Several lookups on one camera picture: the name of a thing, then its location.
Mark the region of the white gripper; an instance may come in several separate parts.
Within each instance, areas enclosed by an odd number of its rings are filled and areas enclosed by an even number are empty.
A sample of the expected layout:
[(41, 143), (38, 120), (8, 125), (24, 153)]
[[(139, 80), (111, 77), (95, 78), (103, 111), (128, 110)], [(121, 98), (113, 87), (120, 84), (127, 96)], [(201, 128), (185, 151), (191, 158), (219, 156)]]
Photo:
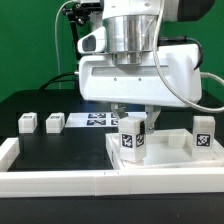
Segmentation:
[(128, 116), (128, 104), (145, 106), (145, 132), (152, 134), (160, 106), (185, 107), (202, 97), (199, 47), (195, 44), (160, 46), (144, 52), (140, 62), (116, 64), (105, 51), (103, 27), (78, 41), (79, 88), (86, 100), (112, 102), (117, 119)]

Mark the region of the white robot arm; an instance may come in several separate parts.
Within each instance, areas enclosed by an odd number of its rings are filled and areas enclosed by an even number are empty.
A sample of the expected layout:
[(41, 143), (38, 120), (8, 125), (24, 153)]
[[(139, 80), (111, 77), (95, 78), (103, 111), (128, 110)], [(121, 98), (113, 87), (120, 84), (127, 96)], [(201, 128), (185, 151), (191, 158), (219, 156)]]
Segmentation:
[(200, 43), (161, 37), (163, 21), (198, 21), (215, 0), (99, 0), (98, 28), (78, 41), (79, 88), (86, 100), (109, 102), (119, 119), (124, 104), (145, 107), (145, 131), (163, 106), (196, 107), (202, 97)]

